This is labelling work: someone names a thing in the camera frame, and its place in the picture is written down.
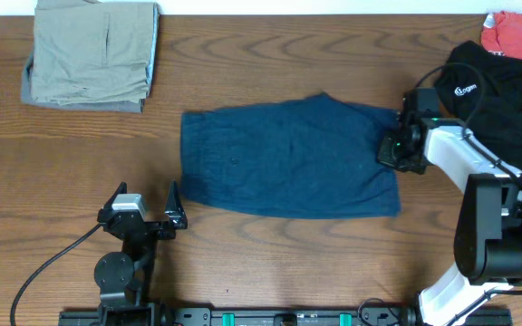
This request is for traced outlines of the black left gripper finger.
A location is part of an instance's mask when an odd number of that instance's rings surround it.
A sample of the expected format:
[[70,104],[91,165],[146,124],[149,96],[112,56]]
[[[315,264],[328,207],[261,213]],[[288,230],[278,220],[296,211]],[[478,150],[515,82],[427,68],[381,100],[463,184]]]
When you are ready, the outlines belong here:
[[186,213],[181,204],[178,184],[172,180],[169,184],[169,193],[165,205],[165,214],[171,222],[185,222]]
[[126,194],[127,193],[127,184],[122,181],[115,192],[112,194],[112,196],[108,199],[108,201],[104,204],[102,207],[103,210],[112,210],[112,204],[115,201],[116,197],[120,194]]

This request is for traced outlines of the navy blue shorts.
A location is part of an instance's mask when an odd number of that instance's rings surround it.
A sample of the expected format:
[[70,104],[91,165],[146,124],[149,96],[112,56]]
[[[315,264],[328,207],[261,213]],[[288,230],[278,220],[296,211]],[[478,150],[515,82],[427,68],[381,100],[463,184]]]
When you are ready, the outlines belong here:
[[285,218],[396,216],[393,170],[377,161],[397,113],[301,100],[186,112],[181,118],[181,191],[202,205]]

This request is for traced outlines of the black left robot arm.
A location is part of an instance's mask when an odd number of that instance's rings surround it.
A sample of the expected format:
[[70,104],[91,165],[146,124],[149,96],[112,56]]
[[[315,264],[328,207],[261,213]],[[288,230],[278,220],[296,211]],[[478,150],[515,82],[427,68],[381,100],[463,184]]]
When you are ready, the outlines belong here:
[[174,323],[169,309],[161,303],[150,302],[147,292],[158,242],[173,240],[179,229],[188,227],[176,181],[169,184],[164,214],[161,221],[148,221],[142,195],[130,194],[124,182],[99,210],[97,222],[103,231],[122,241],[119,252],[106,254],[94,268],[94,281],[100,288],[101,299],[99,325]]

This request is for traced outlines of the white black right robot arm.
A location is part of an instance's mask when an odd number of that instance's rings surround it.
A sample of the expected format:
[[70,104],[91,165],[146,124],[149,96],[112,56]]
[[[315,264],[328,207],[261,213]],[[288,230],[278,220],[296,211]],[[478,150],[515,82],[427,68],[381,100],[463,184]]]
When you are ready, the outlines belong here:
[[400,172],[442,170],[463,194],[454,263],[422,290],[400,325],[462,325],[495,296],[522,296],[522,171],[498,158],[459,119],[402,113],[377,159]]

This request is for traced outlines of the black logo t-shirt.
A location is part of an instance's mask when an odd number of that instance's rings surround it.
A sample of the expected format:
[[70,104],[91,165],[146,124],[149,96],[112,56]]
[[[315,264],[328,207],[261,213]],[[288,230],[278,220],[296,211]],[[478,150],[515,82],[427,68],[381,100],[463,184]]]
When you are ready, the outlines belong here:
[[434,87],[453,116],[508,164],[522,170],[522,60],[468,41],[456,47]]

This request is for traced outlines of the light blue folded garment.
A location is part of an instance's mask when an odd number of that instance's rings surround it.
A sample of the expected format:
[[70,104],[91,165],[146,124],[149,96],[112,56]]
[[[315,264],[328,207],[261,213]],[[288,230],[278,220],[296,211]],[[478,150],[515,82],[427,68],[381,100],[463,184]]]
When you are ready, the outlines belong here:
[[159,19],[160,19],[159,6],[156,3],[154,3],[153,4],[153,17],[152,17],[152,36],[151,36],[151,47],[150,47],[150,59],[149,59],[148,65],[146,67],[147,84],[149,87],[149,90],[147,91],[147,95],[150,95],[152,82],[153,82],[154,65],[155,65],[155,58],[156,58],[158,33],[159,33]]

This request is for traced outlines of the khaki folded shorts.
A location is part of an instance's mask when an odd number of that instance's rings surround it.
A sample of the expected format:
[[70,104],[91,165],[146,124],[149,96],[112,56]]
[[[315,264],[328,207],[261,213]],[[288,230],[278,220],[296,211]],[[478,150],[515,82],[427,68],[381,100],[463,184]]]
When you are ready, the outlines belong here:
[[153,4],[38,1],[31,96],[58,104],[145,100]]

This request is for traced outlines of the red orange t-shirt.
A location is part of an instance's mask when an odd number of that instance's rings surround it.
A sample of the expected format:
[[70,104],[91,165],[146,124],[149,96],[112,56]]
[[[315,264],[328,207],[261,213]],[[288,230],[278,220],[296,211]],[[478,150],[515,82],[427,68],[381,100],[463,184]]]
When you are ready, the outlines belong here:
[[519,82],[510,89],[510,100],[499,109],[480,113],[470,127],[495,154],[522,168],[522,15],[490,14],[483,24],[481,44],[495,56],[491,61]]

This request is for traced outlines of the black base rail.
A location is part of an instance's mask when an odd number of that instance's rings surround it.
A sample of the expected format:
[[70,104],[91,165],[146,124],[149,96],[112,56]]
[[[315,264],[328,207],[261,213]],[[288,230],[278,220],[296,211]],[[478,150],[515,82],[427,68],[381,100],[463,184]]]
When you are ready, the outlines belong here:
[[392,326],[421,325],[414,309],[367,304],[356,310],[211,310],[146,306],[128,310],[60,312],[59,326]]

